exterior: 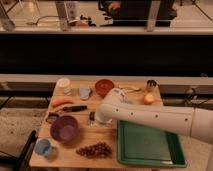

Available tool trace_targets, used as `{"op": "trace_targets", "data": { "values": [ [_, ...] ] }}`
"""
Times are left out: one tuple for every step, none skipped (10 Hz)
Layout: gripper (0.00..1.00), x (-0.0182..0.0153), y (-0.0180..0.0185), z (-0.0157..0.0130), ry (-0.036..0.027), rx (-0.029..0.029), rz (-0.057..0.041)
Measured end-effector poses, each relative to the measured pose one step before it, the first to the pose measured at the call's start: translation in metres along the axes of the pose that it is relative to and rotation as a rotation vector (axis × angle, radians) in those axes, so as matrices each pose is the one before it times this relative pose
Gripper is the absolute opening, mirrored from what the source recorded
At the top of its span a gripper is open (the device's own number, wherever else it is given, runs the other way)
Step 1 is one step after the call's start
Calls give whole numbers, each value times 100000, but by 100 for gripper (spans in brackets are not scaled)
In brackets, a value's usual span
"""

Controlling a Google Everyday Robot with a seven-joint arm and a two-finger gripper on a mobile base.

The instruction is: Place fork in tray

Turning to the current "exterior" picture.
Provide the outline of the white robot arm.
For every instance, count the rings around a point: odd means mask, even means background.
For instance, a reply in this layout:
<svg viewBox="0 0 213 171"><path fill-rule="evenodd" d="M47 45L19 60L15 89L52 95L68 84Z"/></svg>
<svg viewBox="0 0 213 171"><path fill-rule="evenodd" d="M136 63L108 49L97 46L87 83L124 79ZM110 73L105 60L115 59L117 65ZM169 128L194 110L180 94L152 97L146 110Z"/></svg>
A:
<svg viewBox="0 0 213 171"><path fill-rule="evenodd" d="M213 110L138 105L125 100L126 94L119 88L113 88L97 106L96 120L107 123L114 118L213 144Z"/></svg>

